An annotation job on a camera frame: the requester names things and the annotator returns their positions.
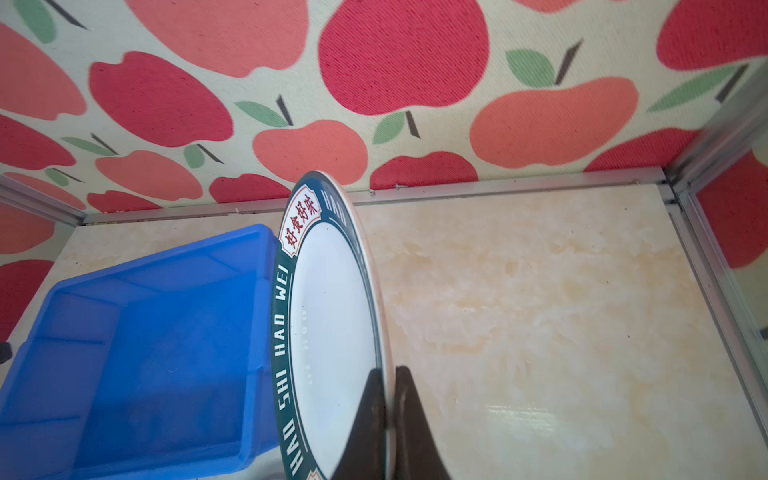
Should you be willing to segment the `right aluminium frame post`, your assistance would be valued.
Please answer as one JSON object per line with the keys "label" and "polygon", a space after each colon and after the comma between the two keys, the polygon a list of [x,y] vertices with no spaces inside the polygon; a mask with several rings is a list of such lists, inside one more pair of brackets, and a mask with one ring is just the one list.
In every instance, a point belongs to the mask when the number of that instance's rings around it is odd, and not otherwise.
{"label": "right aluminium frame post", "polygon": [[666,168],[675,229],[760,432],[767,431],[767,68]]}

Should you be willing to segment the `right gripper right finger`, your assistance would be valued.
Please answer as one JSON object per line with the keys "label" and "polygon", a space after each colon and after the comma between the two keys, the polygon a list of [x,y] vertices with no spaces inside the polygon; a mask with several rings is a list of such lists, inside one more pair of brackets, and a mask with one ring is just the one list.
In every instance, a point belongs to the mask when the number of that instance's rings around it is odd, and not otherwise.
{"label": "right gripper right finger", "polygon": [[395,479],[451,478],[434,442],[418,391],[407,366],[395,371]]}

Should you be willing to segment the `green rim plate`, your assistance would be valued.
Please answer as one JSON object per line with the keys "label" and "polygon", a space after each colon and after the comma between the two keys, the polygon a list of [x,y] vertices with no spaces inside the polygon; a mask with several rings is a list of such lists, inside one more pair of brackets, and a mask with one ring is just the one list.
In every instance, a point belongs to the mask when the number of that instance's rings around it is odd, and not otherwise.
{"label": "green rim plate", "polygon": [[286,477],[332,479],[369,372],[380,369],[390,478],[394,366],[380,289],[353,203],[324,172],[295,185],[277,233],[270,353]]}

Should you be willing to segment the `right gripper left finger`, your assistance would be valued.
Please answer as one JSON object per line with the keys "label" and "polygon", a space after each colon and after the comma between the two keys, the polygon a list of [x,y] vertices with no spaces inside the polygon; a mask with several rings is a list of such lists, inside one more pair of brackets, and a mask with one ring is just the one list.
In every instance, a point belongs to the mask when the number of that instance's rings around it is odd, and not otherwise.
{"label": "right gripper left finger", "polygon": [[386,403],[383,374],[369,372],[355,419],[333,480],[380,480],[385,474]]}

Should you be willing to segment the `blue plastic bin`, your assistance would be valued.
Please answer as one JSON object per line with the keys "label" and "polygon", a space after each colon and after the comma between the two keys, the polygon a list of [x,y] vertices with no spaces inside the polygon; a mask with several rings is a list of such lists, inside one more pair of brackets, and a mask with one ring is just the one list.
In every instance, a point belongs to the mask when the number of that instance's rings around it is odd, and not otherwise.
{"label": "blue plastic bin", "polygon": [[1,388],[5,479],[193,479],[278,444],[276,239],[254,225],[56,284]]}

